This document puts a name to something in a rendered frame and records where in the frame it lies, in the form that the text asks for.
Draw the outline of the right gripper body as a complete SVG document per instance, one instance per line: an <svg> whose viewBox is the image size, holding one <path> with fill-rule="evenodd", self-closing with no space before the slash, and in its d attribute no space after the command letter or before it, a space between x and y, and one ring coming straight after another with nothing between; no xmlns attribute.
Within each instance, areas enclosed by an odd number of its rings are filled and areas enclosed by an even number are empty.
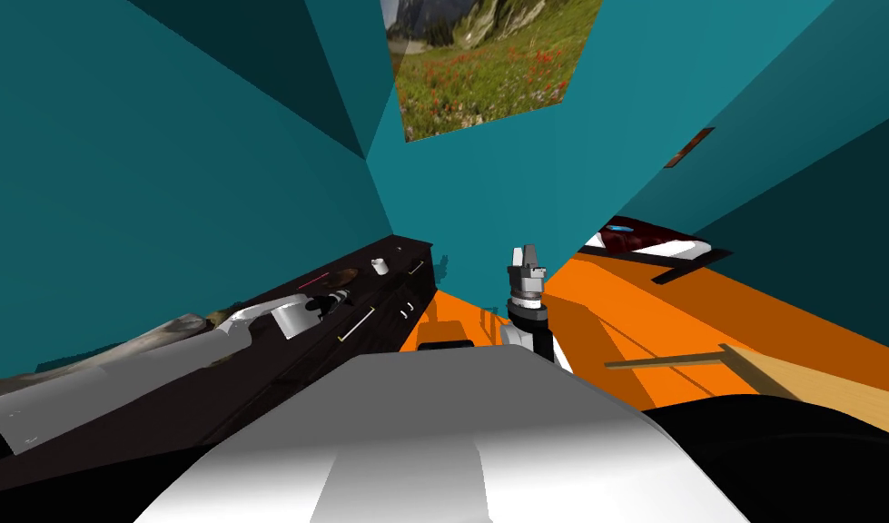
<svg viewBox="0 0 889 523"><path fill-rule="evenodd" d="M544 292L545 267L511 265L509 274L510 294L514 297L539 297Z"/></svg>

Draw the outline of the small brown wall picture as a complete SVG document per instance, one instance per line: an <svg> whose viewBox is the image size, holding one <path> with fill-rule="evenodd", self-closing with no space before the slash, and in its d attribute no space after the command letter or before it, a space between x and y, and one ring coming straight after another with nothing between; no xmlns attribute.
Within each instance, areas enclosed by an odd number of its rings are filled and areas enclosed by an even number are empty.
<svg viewBox="0 0 889 523"><path fill-rule="evenodd" d="M706 127L700 130L681 150L675 154L666 164L665 169L674 169L688 154L690 154L698 145L705 140L715 130L714 127Z"/></svg>

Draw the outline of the black drawer cabinet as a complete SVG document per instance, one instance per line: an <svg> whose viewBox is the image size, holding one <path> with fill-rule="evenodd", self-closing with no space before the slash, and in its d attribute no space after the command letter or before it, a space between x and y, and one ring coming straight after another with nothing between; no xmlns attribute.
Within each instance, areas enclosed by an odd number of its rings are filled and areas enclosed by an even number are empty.
<svg viewBox="0 0 889 523"><path fill-rule="evenodd" d="M389 273L378 275L372 259ZM408 271L424 260L409 275ZM38 448L0 460L0 490L99 466L220 442L306 386L360 354L394 352L417 325L435 292L429 243L397 235L304 274L254 299L261 304L296 292L315 295L325 279L358 269L342 305L315 328L286 339L271 317L254 321L252 344L227 361L183 378ZM375 312L344 342L342 325L370 306Z"/></svg>

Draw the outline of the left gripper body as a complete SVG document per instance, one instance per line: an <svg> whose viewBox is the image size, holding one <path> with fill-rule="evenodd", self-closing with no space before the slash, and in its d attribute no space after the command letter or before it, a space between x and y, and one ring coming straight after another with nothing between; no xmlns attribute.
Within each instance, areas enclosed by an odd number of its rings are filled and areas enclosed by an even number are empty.
<svg viewBox="0 0 889 523"><path fill-rule="evenodd" d="M329 294L313 296L305 302L305 310L317 312L318 319L324 320L341 305L353 305L348 290L336 290Z"/></svg>

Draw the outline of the light wooden table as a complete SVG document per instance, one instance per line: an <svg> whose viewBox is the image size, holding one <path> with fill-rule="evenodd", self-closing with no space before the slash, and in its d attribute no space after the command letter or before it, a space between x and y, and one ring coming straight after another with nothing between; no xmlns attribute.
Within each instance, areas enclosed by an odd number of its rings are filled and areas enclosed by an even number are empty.
<svg viewBox="0 0 889 523"><path fill-rule="evenodd" d="M608 369L723 364L756 393L842 412L889 433L889 391L721 343L720 351L611 361Z"/></svg>

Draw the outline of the flower meadow wall picture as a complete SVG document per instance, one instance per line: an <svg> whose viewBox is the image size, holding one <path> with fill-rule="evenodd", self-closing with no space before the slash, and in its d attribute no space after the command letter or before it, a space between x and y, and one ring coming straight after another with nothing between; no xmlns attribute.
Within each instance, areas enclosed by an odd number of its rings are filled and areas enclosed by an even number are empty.
<svg viewBox="0 0 889 523"><path fill-rule="evenodd" d="M603 0L381 0L406 142L560 104Z"/></svg>

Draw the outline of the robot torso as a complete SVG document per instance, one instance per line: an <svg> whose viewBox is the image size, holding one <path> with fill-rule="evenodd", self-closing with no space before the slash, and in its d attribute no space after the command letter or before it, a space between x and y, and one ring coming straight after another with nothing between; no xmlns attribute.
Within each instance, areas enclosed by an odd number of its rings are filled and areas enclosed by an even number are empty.
<svg viewBox="0 0 889 523"><path fill-rule="evenodd" d="M749 523L646 415L531 351L363 354L134 523Z"/></svg>

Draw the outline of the dark red bed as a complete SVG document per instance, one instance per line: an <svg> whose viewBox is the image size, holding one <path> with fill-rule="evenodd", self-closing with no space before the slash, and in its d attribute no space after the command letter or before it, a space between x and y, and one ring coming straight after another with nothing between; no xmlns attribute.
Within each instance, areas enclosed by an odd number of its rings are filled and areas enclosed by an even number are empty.
<svg viewBox="0 0 889 523"><path fill-rule="evenodd" d="M732 255L708 241L626 216L615 215L578 250L583 254L664 267L652 278L665 285Z"/></svg>

